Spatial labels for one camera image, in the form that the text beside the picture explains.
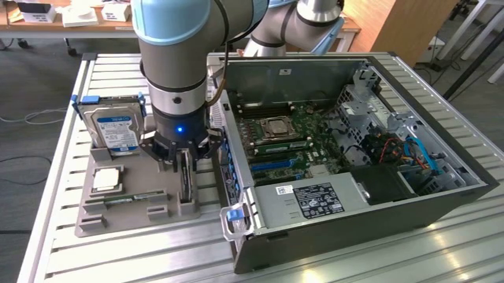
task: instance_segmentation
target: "white box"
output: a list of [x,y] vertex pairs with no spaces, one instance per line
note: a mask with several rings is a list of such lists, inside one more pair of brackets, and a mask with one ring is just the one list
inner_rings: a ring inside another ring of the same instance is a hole
[[83,27],[86,25],[98,25],[101,22],[97,17],[95,9],[86,6],[67,6],[63,9],[63,26]]
[[57,18],[57,9],[55,6],[51,6],[51,9],[47,13],[23,13],[23,18],[26,22],[55,22]]
[[126,22],[132,15],[130,4],[106,4],[102,9],[103,20]]
[[418,63],[431,63],[432,53],[435,53],[435,58],[436,58],[436,56],[438,56],[439,52],[442,51],[444,45],[446,45],[444,41],[440,38],[438,38],[438,40],[436,40],[436,37],[434,37],[430,44],[428,44],[428,48],[427,48],[423,56],[420,57]]

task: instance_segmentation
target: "cable on floor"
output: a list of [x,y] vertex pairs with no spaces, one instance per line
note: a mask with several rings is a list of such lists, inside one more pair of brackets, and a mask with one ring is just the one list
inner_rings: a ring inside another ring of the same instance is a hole
[[[0,160],[0,163],[5,163],[5,162],[11,161],[11,160],[25,159],[25,158],[39,158],[39,159],[43,159],[43,160],[46,160],[49,162],[50,167],[53,165],[51,159],[49,159],[45,156],[39,156],[39,155],[26,155],[26,156],[17,156],[17,157],[11,157],[11,158],[6,158],[6,159]],[[5,179],[5,178],[0,178],[0,181],[9,182],[9,183],[17,184],[17,185],[23,185],[23,186],[31,186],[31,185],[41,184],[46,180],[47,180],[47,177],[45,179],[39,180],[39,181],[35,181],[35,182],[31,182],[31,183],[23,183],[23,182],[18,182],[18,181],[14,181],[14,180],[9,180],[9,179]]]
[[428,84],[432,84],[432,74],[426,68],[414,68],[416,71],[426,71],[428,75]]
[[30,235],[33,230],[0,230],[0,235]]
[[23,119],[17,119],[17,120],[10,120],[10,119],[6,119],[3,117],[0,117],[0,121],[6,122],[6,123],[19,123],[19,122],[26,122],[27,124],[31,124],[31,125],[49,125],[49,124],[55,124],[58,122],[62,122],[65,121],[65,119],[58,119],[58,120],[54,120],[54,121],[49,121],[49,122],[33,122],[31,120],[43,115],[43,114],[49,114],[49,113],[54,113],[54,112],[66,112],[67,108],[59,108],[59,109],[47,109],[47,110],[43,110],[41,112],[35,112],[35,113],[30,113],[27,116],[25,116]]
[[5,48],[0,49],[0,51],[6,51],[9,49],[9,47],[11,47],[14,42],[15,42],[15,39],[11,39],[11,42],[6,45]]
[[487,75],[487,73],[494,69],[494,67],[503,61],[504,59],[504,56],[494,63],[494,65],[483,72],[483,74],[480,74],[475,79],[474,81],[467,85],[467,87],[452,97],[451,100],[448,100],[448,102],[452,102],[462,94],[464,91],[467,91],[467,89],[483,78],[483,76]]
[[[464,53],[466,49],[470,47],[472,41],[475,40],[475,38],[478,37],[478,35],[480,34],[480,32],[484,30],[486,27],[487,27],[487,24],[482,24],[476,27],[476,29],[472,31],[470,38],[467,39],[464,44],[460,46],[460,48],[454,52],[452,56],[450,57],[450,67],[452,67],[455,70],[458,70],[458,71],[462,70],[462,66],[458,63],[458,60],[459,60],[458,57]],[[440,81],[440,79],[442,79],[443,75],[447,73],[450,67],[447,67],[443,70],[440,76],[438,77],[435,82],[431,84],[432,86],[435,86],[435,84]]]

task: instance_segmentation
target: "wooden cabinet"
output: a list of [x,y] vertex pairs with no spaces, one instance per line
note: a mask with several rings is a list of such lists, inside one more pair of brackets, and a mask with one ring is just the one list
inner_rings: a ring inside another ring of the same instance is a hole
[[394,51],[415,65],[459,0],[347,0],[361,27],[351,52]]

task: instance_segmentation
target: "aluminum profile table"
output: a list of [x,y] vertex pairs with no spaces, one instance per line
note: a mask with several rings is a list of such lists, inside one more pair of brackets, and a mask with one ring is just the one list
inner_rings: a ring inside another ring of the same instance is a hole
[[[503,181],[503,152],[402,59],[387,53],[372,55]],[[140,60],[138,54],[101,54],[95,60],[82,61],[74,94],[146,94]],[[407,109],[387,85],[383,96],[398,111]],[[232,249],[222,237],[212,164],[206,161],[197,174],[201,218],[77,238],[90,142],[70,107],[19,282],[502,282],[504,278],[504,186],[424,229],[237,275]]]

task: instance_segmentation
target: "power supply label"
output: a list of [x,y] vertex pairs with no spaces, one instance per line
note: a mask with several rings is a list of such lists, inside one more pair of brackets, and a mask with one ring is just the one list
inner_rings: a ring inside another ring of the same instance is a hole
[[307,219],[345,211],[331,183],[295,188],[295,195]]
[[130,126],[134,124],[132,117],[98,118],[98,125],[107,148],[115,152],[126,152],[137,149],[140,142]]

